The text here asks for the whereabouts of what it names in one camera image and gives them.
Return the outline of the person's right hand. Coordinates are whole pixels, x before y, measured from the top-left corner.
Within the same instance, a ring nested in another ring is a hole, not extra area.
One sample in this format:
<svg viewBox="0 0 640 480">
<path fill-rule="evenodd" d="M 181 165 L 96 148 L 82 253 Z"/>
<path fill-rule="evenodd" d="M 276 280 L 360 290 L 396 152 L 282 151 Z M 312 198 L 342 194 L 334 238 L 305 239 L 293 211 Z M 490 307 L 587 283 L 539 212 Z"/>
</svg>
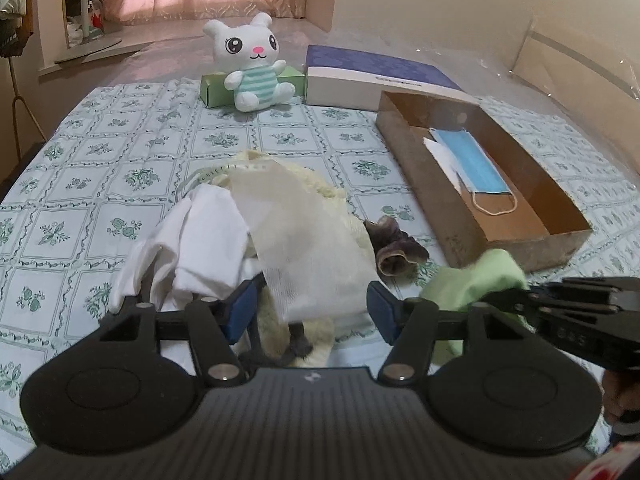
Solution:
<svg viewBox="0 0 640 480">
<path fill-rule="evenodd" d="M 614 425 L 626 411 L 640 408 L 640 386 L 625 382 L 619 374 L 606 370 L 602 378 L 603 417 Z"/>
</svg>

